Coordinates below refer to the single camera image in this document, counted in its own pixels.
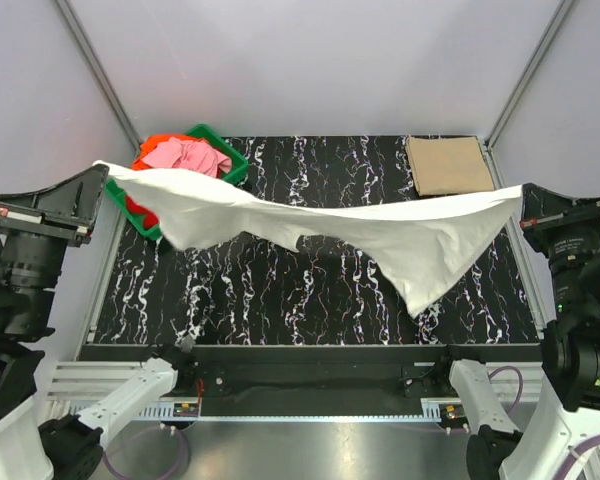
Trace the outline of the white printed t shirt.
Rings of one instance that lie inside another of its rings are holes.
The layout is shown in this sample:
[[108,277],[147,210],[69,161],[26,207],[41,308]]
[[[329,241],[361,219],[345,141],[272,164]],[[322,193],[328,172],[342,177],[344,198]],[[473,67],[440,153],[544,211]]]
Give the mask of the white printed t shirt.
[[490,192],[348,208],[289,206],[181,169],[108,174],[153,212],[178,250],[209,248],[242,232],[290,251],[302,236],[341,239],[371,257],[416,316],[470,269],[519,208],[519,186]]

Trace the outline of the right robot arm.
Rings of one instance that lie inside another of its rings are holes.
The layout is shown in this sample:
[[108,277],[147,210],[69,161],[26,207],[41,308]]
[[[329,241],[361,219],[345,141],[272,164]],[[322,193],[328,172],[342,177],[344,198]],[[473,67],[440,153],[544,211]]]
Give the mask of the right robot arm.
[[528,183],[520,227],[551,272],[555,319],[540,342],[544,376],[528,428],[503,410],[485,364],[459,359],[434,371],[469,423],[472,479],[575,479],[600,446],[600,197],[573,198]]

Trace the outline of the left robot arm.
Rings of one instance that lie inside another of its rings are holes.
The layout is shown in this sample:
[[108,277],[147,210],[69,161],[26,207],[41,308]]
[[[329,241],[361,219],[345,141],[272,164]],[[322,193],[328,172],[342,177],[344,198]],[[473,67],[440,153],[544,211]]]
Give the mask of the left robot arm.
[[0,194],[0,479],[88,479],[148,403],[195,386],[186,354],[163,346],[92,407],[36,421],[34,374],[45,354],[29,346],[54,332],[48,320],[66,250],[89,243],[108,173],[98,163],[51,187]]

